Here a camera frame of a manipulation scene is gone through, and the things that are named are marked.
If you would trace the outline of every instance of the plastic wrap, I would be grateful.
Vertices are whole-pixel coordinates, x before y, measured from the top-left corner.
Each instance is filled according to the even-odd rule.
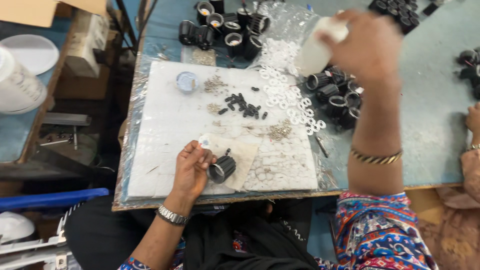
[[[306,9],[294,6],[291,4],[272,3],[273,8],[269,9],[268,14],[276,18],[268,33],[266,35],[272,38],[285,38],[288,41],[301,44],[305,39],[305,33],[309,33],[314,26],[316,20],[320,18],[318,15],[309,12]],[[260,7],[262,12],[267,12],[267,7]],[[155,22],[155,17],[152,15],[152,22],[149,22],[147,33],[151,27],[158,27]],[[140,131],[142,121],[143,107],[145,104],[145,97],[148,87],[148,76],[150,73],[150,66],[156,61],[183,61],[190,62],[193,57],[192,53],[188,54],[187,46],[182,46],[178,40],[172,37],[159,40],[158,37],[149,36],[144,39],[143,50],[139,52],[136,60],[135,73],[133,78],[132,93],[130,98],[129,111],[126,121],[126,131],[123,138],[123,148],[120,158],[119,173],[117,179],[117,186],[115,189],[115,198],[113,210],[127,210],[127,209],[141,209],[158,207],[163,202],[164,198],[157,197],[131,197],[128,196],[128,183],[133,167],[133,158],[135,156],[136,144]],[[226,66],[231,63],[225,61],[221,55],[217,54],[217,66]],[[237,67],[245,66],[245,62],[237,62]],[[319,149],[314,149],[313,156],[317,160]],[[331,187],[336,187],[335,181],[325,179],[323,171],[320,169],[321,165],[317,164],[317,180],[319,182],[319,189],[312,191],[275,191],[275,192],[247,192],[234,193],[228,195],[209,195],[201,196],[197,204],[211,204],[211,203],[231,203],[245,200],[258,199],[278,199],[278,198],[295,198],[308,196],[325,196],[338,194],[339,191],[333,191]]]
[[[271,21],[270,27],[260,36],[265,48],[249,68],[272,66],[286,74],[298,76],[294,59],[320,16],[297,4],[282,2],[263,3],[258,9],[255,3],[254,10],[268,16]]]

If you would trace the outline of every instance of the bracelet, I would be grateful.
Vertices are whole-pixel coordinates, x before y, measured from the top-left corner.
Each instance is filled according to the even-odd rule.
[[[477,150],[477,149],[480,149],[480,144],[470,145],[470,146],[467,148],[467,152],[468,152],[468,151],[471,151],[471,150]]]
[[[388,157],[372,157],[372,156],[365,156],[365,155],[362,155],[360,154],[359,152],[357,152],[355,149],[351,149],[350,150],[350,153],[352,154],[352,156],[358,160],[360,160],[361,162],[364,162],[364,163],[368,163],[368,164],[391,164],[397,160],[399,160],[402,155],[403,155],[403,150],[400,150],[400,152],[392,155],[392,156],[388,156]]]
[[[176,226],[185,226],[189,220],[188,217],[175,214],[174,212],[168,210],[165,206],[163,206],[163,204],[160,205],[157,210],[155,210],[155,213],[159,218]]]

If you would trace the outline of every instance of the hand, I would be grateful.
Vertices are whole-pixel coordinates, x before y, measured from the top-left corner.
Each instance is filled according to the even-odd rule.
[[[216,160],[212,151],[201,148],[197,141],[191,141],[177,156],[175,181],[170,194],[193,205],[207,183],[206,169]]]
[[[347,10],[334,17],[349,23],[349,34],[336,43],[321,31],[317,38],[332,51],[331,63],[356,76],[361,85],[398,81],[398,56],[402,37],[394,21],[371,12]]]
[[[480,102],[468,108],[466,121],[468,129],[473,133],[472,144],[480,144]]]

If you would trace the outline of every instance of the silver wristwatch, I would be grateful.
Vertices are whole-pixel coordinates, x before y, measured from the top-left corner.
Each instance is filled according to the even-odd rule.
[[[467,151],[477,150],[477,149],[480,149],[480,144],[478,144],[478,145],[470,145],[470,146],[467,148]]]
[[[188,217],[175,214],[174,212],[168,210],[167,208],[165,208],[165,206],[163,206],[163,204],[160,205],[160,207],[158,208],[158,210],[155,211],[155,213],[166,222],[177,226],[185,226],[189,220]]]

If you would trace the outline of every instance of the white plastic bottle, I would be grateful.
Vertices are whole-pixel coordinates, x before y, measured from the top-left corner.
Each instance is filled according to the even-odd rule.
[[[328,33],[335,42],[344,40],[348,35],[346,22],[340,22],[331,17],[318,20],[295,59],[295,66],[304,77],[321,72],[332,58],[332,52],[327,45],[315,38],[315,32],[319,30]]]
[[[46,98],[45,85],[0,45],[0,113],[25,113]]]

